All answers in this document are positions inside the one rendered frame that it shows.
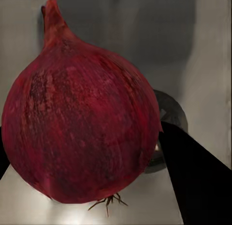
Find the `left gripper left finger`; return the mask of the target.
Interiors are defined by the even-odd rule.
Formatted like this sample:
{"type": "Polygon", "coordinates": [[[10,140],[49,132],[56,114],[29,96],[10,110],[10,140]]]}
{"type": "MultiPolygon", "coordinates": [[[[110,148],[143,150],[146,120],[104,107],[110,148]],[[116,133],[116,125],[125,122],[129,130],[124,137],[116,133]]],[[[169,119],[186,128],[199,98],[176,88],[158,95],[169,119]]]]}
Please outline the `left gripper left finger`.
{"type": "MultiPolygon", "coordinates": [[[[2,126],[1,126],[2,127],[2,126]]],[[[1,127],[0,127],[0,180],[5,173],[6,169],[10,165],[10,161],[5,153],[3,143],[2,143],[2,136],[1,136],[1,127]]]]}

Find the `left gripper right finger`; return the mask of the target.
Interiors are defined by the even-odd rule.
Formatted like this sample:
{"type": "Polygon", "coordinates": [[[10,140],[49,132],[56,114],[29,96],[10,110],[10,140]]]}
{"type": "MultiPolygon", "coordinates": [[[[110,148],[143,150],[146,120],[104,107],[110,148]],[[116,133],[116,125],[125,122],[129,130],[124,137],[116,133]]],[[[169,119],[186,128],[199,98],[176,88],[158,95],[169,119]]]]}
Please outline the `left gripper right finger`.
{"type": "Polygon", "coordinates": [[[161,126],[158,141],[184,225],[232,225],[232,171],[180,127],[161,126]]]}

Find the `vidalia onion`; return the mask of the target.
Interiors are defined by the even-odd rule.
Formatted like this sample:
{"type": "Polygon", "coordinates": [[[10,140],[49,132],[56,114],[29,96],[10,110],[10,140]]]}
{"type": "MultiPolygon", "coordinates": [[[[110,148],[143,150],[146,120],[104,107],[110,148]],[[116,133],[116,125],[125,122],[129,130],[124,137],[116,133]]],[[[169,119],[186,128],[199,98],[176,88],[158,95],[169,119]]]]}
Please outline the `vidalia onion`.
{"type": "Polygon", "coordinates": [[[163,132],[156,95],[127,59],[76,36],[57,0],[41,7],[44,47],[14,81],[1,117],[5,153],[37,191],[96,201],[132,184],[163,132]]]}

